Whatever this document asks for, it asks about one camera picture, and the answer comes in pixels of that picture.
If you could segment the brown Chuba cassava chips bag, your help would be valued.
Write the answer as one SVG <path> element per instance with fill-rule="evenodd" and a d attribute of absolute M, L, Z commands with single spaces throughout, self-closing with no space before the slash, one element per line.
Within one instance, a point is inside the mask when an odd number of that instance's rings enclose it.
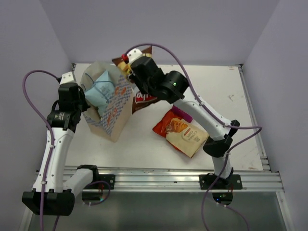
<path fill-rule="evenodd" d="M 152 57 L 152 46 L 149 46 L 142 51 L 142 56 Z M 115 64 L 119 69 L 121 69 L 126 74 L 126 79 L 130 83 L 134 91 L 134 98 L 132 102 L 132 114 L 136 111 L 143 109 L 159 100 L 149 94 L 142 94 L 137 85 L 131 79 L 132 70 L 130 68 L 131 64 L 126 64 L 122 57 L 116 57 L 112 59 L 113 64 Z"/>

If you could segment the light blue cassava chips bag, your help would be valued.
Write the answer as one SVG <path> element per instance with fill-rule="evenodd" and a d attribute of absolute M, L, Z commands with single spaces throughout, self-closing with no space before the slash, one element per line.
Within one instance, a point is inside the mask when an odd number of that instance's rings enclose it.
<path fill-rule="evenodd" d="M 85 98 L 97 108 L 98 114 L 102 116 L 113 98 L 115 84 L 108 71 L 101 74 L 95 81 L 88 73 L 85 75 L 92 81 L 92 86 L 85 90 Z"/>

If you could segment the blue patterned paper bag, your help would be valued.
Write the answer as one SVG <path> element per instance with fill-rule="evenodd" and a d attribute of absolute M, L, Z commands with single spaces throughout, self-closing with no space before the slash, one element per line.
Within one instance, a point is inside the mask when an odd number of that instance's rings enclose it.
<path fill-rule="evenodd" d="M 116 142 L 132 115 L 134 92 L 126 79 L 126 74 L 115 65 L 96 61 L 84 71 L 80 86 L 84 92 L 92 86 L 92 81 L 85 75 L 86 73 L 95 81 L 105 71 L 109 72 L 110 78 L 115 84 L 113 98 L 102 116 L 98 114 L 97 108 L 86 100 L 90 107 L 83 115 L 92 133 Z"/>

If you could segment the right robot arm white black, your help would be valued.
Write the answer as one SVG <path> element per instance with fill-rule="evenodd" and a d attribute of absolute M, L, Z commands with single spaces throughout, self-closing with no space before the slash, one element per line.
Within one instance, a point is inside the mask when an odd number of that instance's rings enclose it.
<path fill-rule="evenodd" d="M 233 142 L 237 120 L 230 121 L 218 114 L 214 109 L 204 106 L 202 101 L 193 92 L 188 79 L 178 71 L 165 74 L 151 57 L 140 55 L 129 58 L 128 63 L 132 74 L 130 78 L 143 94 L 149 94 L 161 101 L 167 101 L 190 115 L 209 134 L 203 146 L 205 153 L 210 155 L 214 164 L 214 183 L 220 189 L 225 189 L 231 184 L 233 167 L 227 157 L 227 151 Z"/>

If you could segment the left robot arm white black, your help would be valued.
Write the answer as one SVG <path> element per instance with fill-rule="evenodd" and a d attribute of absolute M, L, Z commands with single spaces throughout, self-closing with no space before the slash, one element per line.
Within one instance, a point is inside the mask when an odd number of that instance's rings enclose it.
<path fill-rule="evenodd" d="M 95 165 L 80 165 L 73 176 L 63 181 L 69 146 L 81 114 L 89 106 L 77 83 L 61 84 L 58 94 L 47 116 L 46 148 L 38 177 L 32 190 L 22 195 L 22 202 L 36 215 L 69 216 L 76 196 L 86 186 L 95 189 L 100 183 Z"/>

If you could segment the orange cream cassava chips bag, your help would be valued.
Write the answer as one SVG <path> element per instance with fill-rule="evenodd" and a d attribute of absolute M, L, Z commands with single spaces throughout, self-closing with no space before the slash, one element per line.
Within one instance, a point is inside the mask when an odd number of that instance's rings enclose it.
<path fill-rule="evenodd" d="M 153 127 L 153 132 L 164 137 L 176 150 L 189 158 L 192 158 L 209 138 L 204 129 L 185 121 L 172 110 Z"/>

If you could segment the purple snack packet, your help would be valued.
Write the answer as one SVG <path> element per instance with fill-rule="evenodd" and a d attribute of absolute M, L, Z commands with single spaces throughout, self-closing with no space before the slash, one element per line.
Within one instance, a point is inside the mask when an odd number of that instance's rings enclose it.
<path fill-rule="evenodd" d="M 175 105 L 172 106 L 171 111 L 175 115 L 181 117 L 182 119 L 184 119 L 188 123 L 191 123 L 193 121 L 193 118 L 190 115 L 188 115 L 186 112 L 182 111 L 181 109 L 179 109 Z"/>

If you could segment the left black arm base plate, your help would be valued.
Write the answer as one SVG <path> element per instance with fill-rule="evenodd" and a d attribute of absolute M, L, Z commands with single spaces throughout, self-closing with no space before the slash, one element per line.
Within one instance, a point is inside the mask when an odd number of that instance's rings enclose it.
<path fill-rule="evenodd" d="M 116 182 L 116 175 L 113 174 L 112 172 L 100 172 L 98 171 L 98 177 L 97 180 L 98 181 L 105 181 L 105 183 L 98 183 L 97 184 L 97 189 L 99 189 L 100 191 L 102 190 L 108 190 L 108 185 L 110 186 L 110 189 L 113 190 L 114 186 L 115 186 L 115 182 Z"/>

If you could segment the aluminium mounting rail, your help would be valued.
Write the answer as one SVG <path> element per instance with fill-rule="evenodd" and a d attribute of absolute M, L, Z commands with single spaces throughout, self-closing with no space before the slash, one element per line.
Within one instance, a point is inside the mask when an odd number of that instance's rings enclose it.
<path fill-rule="evenodd" d="M 205 192 L 206 177 L 216 178 L 210 171 L 179 169 L 98 168 L 109 180 L 115 192 Z M 213 192 L 283 192 L 279 173 L 270 171 L 235 171 L 230 185 L 214 187 Z"/>

